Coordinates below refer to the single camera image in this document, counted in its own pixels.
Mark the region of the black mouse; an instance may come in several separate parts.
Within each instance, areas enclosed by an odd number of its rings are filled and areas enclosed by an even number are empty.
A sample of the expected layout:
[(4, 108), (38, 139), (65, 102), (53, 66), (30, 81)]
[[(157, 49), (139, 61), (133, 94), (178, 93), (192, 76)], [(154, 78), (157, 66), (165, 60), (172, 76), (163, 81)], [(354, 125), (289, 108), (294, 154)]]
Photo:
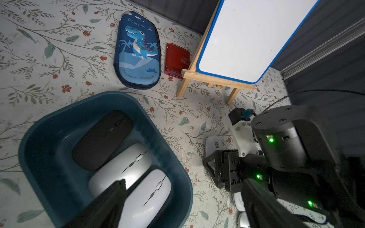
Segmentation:
[(99, 169), (130, 135), (133, 127), (132, 119), (119, 110), (106, 114), (73, 148), (74, 162), (88, 171)]

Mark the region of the white mouse with dongle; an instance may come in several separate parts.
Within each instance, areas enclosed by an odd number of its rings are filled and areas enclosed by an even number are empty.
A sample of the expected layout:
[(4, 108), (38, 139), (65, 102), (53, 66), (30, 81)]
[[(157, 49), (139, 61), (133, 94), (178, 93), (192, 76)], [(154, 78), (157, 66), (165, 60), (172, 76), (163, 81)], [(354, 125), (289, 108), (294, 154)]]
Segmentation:
[(233, 193), (232, 195), (233, 195), (233, 202), (234, 202), (236, 209), (240, 212), (245, 212), (246, 210), (245, 210), (241, 192), (236, 192), (236, 193)]

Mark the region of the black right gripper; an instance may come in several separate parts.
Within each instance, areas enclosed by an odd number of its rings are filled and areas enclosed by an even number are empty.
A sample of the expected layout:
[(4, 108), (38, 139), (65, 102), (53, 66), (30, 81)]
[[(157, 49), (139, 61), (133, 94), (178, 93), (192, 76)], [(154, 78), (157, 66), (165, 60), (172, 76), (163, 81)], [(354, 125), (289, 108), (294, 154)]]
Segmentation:
[(238, 193), (243, 189), (243, 164), (247, 158), (240, 157), (237, 150), (216, 150), (202, 164), (217, 188)]

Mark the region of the silver mouse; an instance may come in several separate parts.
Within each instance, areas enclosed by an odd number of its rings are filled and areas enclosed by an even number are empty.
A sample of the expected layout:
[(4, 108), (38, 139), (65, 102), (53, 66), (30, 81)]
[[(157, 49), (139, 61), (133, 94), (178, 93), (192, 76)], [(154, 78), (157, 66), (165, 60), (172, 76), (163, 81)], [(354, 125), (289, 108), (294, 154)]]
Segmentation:
[(96, 198), (115, 181), (124, 179), (129, 189), (150, 168), (152, 157), (147, 148), (135, 143), (121, 152), (98, 170), (90, 179), (88, 187), (93, 198)]

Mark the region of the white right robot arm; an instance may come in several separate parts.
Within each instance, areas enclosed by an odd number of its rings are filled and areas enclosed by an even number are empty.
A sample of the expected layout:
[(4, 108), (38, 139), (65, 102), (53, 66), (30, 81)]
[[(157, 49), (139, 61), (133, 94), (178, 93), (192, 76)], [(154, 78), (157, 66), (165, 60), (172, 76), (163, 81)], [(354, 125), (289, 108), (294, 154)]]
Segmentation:
[(246, 228), (305, 228), (310, 217), (284, 200), (320, 213), (336, 228), (365, 225), (365, 158), (343, 153), (321, 110), (287, 105), (256, 114), (235, 108), (225, 117), (237, 148), (206, 140), (203, 166), (217, 188), (241, 195)]

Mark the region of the teal plastic storage box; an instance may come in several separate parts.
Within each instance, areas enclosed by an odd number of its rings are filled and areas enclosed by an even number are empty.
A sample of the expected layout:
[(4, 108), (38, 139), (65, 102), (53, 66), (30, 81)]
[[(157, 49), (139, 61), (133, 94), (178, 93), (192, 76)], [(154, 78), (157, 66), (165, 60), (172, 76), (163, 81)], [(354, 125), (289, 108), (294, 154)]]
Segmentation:
[(55, 111), (24, 135), (19, 162), (45, 211), (60, 228), (92, 201), (88, 190), (92, 173), (74, 162), (72, 150), (94, 124), (114, 110), (124, 112), (133, 122), (131, 134), (117, 152), (136, 142), (143, 144), (151, 153), (152, 168), (162, 170), (172, 184), (150, 227), (183, 227), (193, 206), (190, 177), (140, 103), (117, 91), (103, 92)]

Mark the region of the long white mouse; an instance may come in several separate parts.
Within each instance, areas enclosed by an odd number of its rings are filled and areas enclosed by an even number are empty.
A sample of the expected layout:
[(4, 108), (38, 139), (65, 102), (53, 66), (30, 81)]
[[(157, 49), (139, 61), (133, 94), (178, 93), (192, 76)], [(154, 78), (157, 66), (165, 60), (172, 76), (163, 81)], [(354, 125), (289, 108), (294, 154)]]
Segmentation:
[(250, 228), (250, 222), (246, 212), (241, 212), (236, 221), (237, 228)]

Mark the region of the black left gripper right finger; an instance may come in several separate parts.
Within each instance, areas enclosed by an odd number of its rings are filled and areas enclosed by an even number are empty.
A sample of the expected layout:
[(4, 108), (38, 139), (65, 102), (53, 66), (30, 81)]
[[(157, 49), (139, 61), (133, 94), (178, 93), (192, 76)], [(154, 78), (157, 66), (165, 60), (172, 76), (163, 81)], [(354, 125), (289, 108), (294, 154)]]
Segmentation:
[[(304, 222), (311, 218), (291, 214), (253, 179), (241, 182), (246, 213), (252, 228), (306, 228)], [(304, 200), (305, 191), (299, 184), (275, 184), (273, 187), (278, 198), (300, 203)]]

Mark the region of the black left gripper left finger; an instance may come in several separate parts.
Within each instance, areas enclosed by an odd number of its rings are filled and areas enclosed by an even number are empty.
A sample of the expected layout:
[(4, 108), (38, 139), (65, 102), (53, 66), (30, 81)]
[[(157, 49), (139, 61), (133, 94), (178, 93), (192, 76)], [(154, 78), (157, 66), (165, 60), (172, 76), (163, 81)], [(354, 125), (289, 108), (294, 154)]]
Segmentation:
[(125, 179), (117, 180), (64, 227), (117, 228), (126, 198)]

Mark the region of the white mouse with label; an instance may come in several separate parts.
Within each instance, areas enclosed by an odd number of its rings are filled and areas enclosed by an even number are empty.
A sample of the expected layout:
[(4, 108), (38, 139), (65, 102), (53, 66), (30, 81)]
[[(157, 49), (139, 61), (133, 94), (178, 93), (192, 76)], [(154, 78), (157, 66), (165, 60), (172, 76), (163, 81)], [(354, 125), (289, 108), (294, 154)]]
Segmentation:
[(217, 150), (237, 150), (236, 148), (226, 148), (221, 139), (217, 136), (209, 136), (205, 141), (204, 157), (207, 158)]

